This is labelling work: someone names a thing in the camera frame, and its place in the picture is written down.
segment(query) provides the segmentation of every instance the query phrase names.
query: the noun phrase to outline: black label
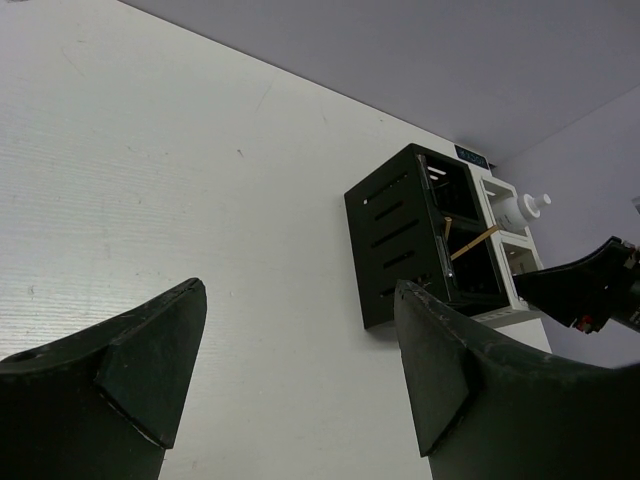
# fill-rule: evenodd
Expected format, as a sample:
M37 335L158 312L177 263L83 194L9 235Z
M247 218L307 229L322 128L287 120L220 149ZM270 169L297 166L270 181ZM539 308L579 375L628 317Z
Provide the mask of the black label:
M460 160L473 163L478 167L486 168L487 170L489 170L489 163L487 163L487 159L484 158L482 155L473 153L471 150L467 150L466 148L459 147L458 145L456 145L456 153L458 154L458 158Z

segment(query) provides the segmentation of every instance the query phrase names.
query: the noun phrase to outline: white shelf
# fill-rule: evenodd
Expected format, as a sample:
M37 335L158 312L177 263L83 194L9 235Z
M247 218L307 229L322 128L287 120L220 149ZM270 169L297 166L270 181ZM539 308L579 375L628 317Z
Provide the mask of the white shelf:
M516 189L513 185L493 177L490 172L472 169L471 174L484 219L487 225L495 225L493 205L506 197L517 196ZM494 328L540 318L538 310L532 310L527 302L518 297L513 282L515 274L543 268L531 231L528 227L519 233L500 230L490 237L490 241L496 253L500 275L509 298L509 306L476 315L473 318Z

